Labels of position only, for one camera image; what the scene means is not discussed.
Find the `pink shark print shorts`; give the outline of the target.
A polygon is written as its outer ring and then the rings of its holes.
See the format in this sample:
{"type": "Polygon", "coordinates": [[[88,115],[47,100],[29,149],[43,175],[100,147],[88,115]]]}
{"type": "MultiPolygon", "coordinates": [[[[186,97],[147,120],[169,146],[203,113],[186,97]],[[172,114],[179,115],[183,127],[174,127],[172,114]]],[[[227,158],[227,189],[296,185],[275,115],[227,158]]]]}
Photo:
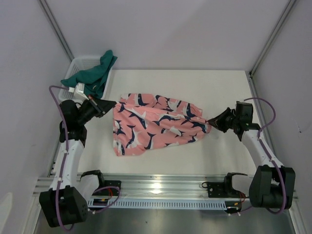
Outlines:
{"type": "Polygon", "coordinates": [[[113,108],[113,147],[117,156],[194,143],[212,127],[192,103],[152,94],[124,94],[113,108]]]}

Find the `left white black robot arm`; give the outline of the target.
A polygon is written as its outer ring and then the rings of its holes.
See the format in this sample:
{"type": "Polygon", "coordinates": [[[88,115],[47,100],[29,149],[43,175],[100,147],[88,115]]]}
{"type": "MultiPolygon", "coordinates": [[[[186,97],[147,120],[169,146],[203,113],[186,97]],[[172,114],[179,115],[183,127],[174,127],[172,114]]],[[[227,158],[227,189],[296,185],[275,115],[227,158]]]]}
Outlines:
{"type": "Polygon", "coordinates": [[[93,194],[105,191],[106,183],[100,170],[84,172],[78,179],[78,165],[86,144],[85,124],[94,117],[103,117],[115,105],[115,101],[97,98],[87,99],[80,106],[70,99],[58,104],[62,119],[59,124],[60,164],[49,189],[39,195],[50,227],[65,228],[84,222],[88,200],[93,194]]]}

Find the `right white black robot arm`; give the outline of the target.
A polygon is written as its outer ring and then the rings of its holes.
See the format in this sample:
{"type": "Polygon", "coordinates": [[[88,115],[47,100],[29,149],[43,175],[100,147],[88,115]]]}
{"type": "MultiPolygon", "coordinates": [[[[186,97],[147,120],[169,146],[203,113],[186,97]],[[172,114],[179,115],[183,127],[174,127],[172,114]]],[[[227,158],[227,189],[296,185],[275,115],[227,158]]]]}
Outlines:
{"type": "Polygon", "coordinates": [[[232,179],[223,183],[223,193],[235,196],[240,186],[248,186],[247,197],[251,206],[264,208],[277,215],[292,206],[295,171],[284,166],[269,148],[262,134],[264,128],[253,122],[254,108],[247,99],[237,102],[234,109],[227,108],[208,124],[226,133],[233,130],[253,159],[256,172],[252,180],[245,180],[245,174],[231,174],[232,179]]]}

